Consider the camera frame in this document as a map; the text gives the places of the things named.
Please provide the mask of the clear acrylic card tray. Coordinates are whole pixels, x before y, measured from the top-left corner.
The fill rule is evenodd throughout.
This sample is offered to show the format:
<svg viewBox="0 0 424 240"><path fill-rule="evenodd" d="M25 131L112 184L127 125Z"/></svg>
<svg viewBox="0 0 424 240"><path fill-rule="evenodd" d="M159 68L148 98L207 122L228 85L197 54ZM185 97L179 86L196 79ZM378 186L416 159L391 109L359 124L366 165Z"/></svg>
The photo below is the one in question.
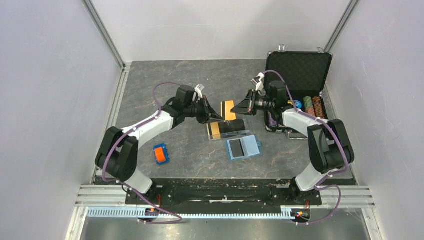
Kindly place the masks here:
<svg viewBox="0 0 424 240"><path fill-rule="evenodd" d="M247 121L244 119L208 123L206 129L210 141L244 136L251 132Z"/></svg>

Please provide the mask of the blue card holder wallet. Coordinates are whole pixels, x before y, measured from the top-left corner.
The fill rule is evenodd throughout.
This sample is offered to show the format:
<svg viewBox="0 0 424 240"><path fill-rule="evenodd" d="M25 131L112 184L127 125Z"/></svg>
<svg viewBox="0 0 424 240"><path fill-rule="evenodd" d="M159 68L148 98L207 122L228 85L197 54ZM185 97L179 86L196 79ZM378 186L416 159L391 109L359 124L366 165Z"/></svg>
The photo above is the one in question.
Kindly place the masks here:
<svg viewBox="0 0 424 240"><path fill-rule="evenodd" d="M229 148L229 141L237 140L237 139L241 140L245 156L232 159L230 148ZM247 135L244 137L234 138L230 140L225 141L225 149L226 149L228 160L230 162L236 162L236 161L241 161L241 160L250 159L254 157L260 157L263 155L262 143L259 141L256 135Z"/></svg>

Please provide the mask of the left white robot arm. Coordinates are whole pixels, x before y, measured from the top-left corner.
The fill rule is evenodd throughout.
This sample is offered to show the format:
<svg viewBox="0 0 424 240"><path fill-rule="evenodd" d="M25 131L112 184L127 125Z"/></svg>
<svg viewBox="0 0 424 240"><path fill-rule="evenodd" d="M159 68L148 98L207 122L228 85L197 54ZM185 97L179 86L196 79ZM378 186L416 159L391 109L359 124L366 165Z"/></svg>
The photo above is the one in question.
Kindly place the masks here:
<svg viewBox="0 0 424 240"><path fill-rule="evenodd" d="M195 118L199 124L221 122L223 118L212 108L203 89L201 84L179 85L175 96L159 105L153 115L131 126L108 128L95 158L103 181L121 183L138 192L137 196L145 204L153 203L157 190L152 187L153 180L138 169L139 149L187 118Z"/></svg>

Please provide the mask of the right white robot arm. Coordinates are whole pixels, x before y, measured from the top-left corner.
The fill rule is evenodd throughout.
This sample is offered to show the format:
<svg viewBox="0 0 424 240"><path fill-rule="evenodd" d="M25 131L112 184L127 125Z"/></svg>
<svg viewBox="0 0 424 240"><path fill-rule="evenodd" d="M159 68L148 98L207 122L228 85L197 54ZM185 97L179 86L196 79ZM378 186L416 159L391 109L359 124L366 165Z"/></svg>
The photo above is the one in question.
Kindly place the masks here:
<svg viewBox="0 0 424 240"><path fill-rule="evenodd" d="M288 191L293 203L302 204L309 198L309 191L316 190L330 175L347 170L355 155L341 120L310 115L288 104L292 99L284 82L273 81L267 90L249 90L231 112L247 116L254 116L257 111L268 112L277 123L307 137L310 163L292 180Z"/></svg>

